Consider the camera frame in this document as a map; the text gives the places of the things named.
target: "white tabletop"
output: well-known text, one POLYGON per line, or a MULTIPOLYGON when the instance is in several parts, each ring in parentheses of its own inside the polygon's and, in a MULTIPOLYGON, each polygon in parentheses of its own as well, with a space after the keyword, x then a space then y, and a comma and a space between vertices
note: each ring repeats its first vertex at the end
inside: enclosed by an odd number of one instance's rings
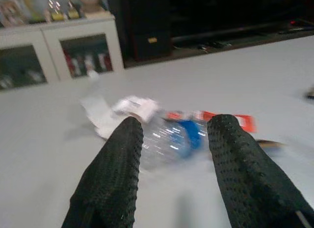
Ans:
MULTIPOLYGON (((255 138, 286 146, 272 158, 314 206, 314 37, 159 63, 102 76, 109 104, 130 94, 169 110, 249 114, 255 138)), ((58 228, 77 183, 104 141, 79 99, 85 78, 0 94, 0 227, 58 228)), ((201 153, 141 174, 135 228, 176 228, 183 200, 192 227, 228 228, 213 163, 201 153)))

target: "cabinet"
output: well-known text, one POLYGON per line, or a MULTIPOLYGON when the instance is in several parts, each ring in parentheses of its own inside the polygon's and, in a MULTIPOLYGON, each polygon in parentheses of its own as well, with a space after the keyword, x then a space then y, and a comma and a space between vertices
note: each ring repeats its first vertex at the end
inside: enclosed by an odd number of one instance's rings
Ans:
POLYGON ((0 29, 0 90, 83 76, 87 65, 124 71, 114 16, 0 29))

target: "figurine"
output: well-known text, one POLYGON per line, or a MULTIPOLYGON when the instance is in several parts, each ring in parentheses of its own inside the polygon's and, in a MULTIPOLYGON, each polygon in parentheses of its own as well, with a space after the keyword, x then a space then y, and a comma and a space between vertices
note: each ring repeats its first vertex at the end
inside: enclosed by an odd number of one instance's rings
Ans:
POLYGON ((81 10, 84 14, 104 11, 99 5, 100 0, 81 0, 81 2, 83 3, 81 10))
POLYGON ((0 1, 1 23, 4 27, 25 25, 26 18, 20 12, 15 2, 10 0, 0 1))

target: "white cabinet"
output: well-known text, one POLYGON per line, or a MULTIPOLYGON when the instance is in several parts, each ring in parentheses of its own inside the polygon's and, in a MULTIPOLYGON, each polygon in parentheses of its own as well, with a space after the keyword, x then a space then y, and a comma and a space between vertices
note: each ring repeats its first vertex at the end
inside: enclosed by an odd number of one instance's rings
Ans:
POLYGON ((114 16, 0 29, 0 90, 123 72, 114 16))

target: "black speaker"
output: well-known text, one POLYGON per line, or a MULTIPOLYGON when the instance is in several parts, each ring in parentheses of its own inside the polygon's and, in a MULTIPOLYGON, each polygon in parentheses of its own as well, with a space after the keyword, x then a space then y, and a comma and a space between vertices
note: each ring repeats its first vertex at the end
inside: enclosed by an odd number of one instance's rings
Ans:
POLYGON ((135 60, 171 53, 170 0, 121 0, 135 60))

